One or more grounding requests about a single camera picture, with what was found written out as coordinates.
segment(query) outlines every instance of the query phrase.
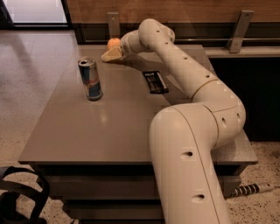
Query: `gray floor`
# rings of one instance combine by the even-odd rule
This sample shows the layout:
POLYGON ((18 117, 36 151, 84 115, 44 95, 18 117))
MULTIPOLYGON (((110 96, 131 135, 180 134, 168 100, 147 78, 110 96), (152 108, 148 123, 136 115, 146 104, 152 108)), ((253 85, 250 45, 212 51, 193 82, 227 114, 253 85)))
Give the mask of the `gray floor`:
MULTIPOLYGON (((77 47, 72 31, 0 31, 0 166, 19 166, 18 156, 77 47)), ((280 143, 252 146, 259 163, 245 170, 242 183, 280 186, 280 143)), ((280 223, 280 189, 227 199, 227 204, 233 223, 280 223)), ((28 212, 27 207, 32 205, 19 209, 28 212)), ((48 223, 70 223, 61 207, 49 199, 42 217, 48 223)))

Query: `gray tabletop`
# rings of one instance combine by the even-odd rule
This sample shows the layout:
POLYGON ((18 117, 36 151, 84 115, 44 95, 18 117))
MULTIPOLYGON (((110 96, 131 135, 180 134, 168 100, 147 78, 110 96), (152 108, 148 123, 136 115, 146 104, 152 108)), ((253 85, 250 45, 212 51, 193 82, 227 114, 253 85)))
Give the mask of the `gray tabletop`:
MULTIPOLYGON (((180 45, 208 69, 212 66, 200 45, 180 45)), ((22 152, 20 163, 150 164, 149 127, 161 109, 189 99, 154 53, 140 53, 124 62, 103 63, 105 45, 78 46, 22 152), (104 96, 88 101, 77 61, 92 56, 104 96), (159 70, 168 94, 150 94, 142 75, 159 70)), ((242 132, 226 148, 213 151, 220 163, 254 163, 256 154, 242 132)))

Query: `wooden panel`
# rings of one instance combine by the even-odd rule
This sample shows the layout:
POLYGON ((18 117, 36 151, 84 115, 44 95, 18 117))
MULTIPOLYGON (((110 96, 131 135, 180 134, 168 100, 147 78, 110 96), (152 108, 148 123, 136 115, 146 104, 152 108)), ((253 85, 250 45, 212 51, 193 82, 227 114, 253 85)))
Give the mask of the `wooden panel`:
POLYGON ((67 0, 73 23, 107 23, 107 12, 118 11, 120 23, 155 18, 162 23, 236 22, 241 10, 253 10, 252 22, 280 22, 279 0, 67 0))

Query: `metal bracket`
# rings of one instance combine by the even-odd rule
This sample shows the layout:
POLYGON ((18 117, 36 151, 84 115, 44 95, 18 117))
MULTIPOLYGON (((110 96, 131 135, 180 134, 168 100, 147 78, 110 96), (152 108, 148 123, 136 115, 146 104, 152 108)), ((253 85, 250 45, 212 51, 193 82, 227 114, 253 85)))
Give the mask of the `metal bracket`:
POLYGON ((253 10, 242 10, 238 23, 234 29, 233 36, 227 42, 227 49, 230 53, 239 53, 242 49, 242 42, 246 31, 249 27, 251 18, 253 17, 253 10))
POLYGON ((108 31, 110 38, 120 38, 120 21, 119 21, 119 13, 117 11, 111 11, 107 13, 108 19, 108 31))

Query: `table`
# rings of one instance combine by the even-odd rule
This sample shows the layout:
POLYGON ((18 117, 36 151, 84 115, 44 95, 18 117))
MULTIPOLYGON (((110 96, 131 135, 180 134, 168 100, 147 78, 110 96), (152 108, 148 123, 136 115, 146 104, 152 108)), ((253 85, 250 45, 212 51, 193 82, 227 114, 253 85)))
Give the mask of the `table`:
MULTIPOLYGON (((180 45, 204 67, 212 66, 201 45, 180 45)), ((103 63, 105 45, 80 45, 25 146, 19 163, 41 172, 50 196, 80 223, 163 223, 151 164, 149 127, 161 109, 188 103, 179 84, 154 52, 124 62, 103 63), (92 56, 104 96, 88 101, 77 67, 92 56), (159 70, 170 92, 150 94, 142 71, 159 70)), ((247 165, 257 163, 244 131, 212 151, 225 197, 241 183, 247 165)))

